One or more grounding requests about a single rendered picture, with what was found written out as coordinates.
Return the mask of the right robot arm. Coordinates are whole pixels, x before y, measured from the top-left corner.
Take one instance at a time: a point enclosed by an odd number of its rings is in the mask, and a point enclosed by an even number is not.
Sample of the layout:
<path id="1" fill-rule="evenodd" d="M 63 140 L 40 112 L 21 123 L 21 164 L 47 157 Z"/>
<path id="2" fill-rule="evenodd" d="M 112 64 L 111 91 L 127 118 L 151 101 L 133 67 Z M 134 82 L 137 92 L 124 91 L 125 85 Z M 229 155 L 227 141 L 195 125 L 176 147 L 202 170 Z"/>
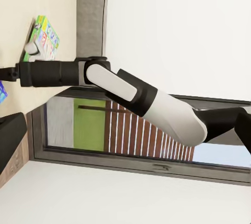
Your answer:
<path id="1" fill-rule="evenodd" d="M 20 80 L 22 88 L 78 86 L 78 63 L 82 61 L 85 84 L 104 89 L 106 97 L 150 122 L 177 143 L 187 147 L 202 143 L 244 146 L 234 127 L 238 113 L 251 114 L 251 106 L 197 111 L 127 71 L 112 72 L 107 57 L 75 58 L 74 62 L 46 60 L 38 40 L 26 44 L 24 49 L 30 55 L 28 61 L 0 68 L 0 81 Z"/>

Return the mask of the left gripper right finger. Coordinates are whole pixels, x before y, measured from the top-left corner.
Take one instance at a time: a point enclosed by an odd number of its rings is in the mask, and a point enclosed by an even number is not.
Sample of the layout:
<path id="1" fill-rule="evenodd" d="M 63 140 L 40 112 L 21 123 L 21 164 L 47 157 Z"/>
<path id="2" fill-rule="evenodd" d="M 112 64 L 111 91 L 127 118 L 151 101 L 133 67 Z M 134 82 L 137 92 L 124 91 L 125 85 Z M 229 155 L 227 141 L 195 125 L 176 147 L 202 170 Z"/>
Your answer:
<path id="1" fill-rule="evenodd" d="M 251 114 L 239 112 L 234 130 L 251 154 Z"/>

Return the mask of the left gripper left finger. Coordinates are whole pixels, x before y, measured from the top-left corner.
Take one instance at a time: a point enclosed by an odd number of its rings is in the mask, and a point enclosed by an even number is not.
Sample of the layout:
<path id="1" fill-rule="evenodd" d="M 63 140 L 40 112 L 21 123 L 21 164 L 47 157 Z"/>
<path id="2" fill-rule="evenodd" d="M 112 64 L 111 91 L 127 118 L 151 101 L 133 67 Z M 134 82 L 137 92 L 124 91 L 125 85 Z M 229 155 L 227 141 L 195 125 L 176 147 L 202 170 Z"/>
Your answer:
<path id="1" fill-rule="evenodd" d="M 0 118 L 0 175 L 27 132 L 24 113 Z"/>

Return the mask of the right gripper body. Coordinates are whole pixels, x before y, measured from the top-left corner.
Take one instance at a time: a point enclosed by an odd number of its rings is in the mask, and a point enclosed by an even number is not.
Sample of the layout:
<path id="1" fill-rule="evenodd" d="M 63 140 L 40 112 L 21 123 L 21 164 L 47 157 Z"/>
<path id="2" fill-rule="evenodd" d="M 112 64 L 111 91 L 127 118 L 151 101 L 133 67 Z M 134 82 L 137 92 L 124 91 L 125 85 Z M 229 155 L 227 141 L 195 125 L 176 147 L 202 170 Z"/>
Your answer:
<path id="1" fill-rule="evenodd" d="M 62 87 L 61 61 L 21 61 L 19 79 L 25 87 Z"/>

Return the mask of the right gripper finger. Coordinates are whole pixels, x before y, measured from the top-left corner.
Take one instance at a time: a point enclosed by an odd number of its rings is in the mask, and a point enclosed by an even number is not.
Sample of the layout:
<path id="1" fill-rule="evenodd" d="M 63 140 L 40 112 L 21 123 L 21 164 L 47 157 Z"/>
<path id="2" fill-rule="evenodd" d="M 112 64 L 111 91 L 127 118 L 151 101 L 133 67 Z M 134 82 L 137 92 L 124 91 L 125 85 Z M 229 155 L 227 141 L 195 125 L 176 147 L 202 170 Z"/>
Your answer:
<path id="1" fill-rule="evenodd" d="M 0 68 L 0 81 L 16 82 L 19 79 L 19 64 L 11 68 Z"/>

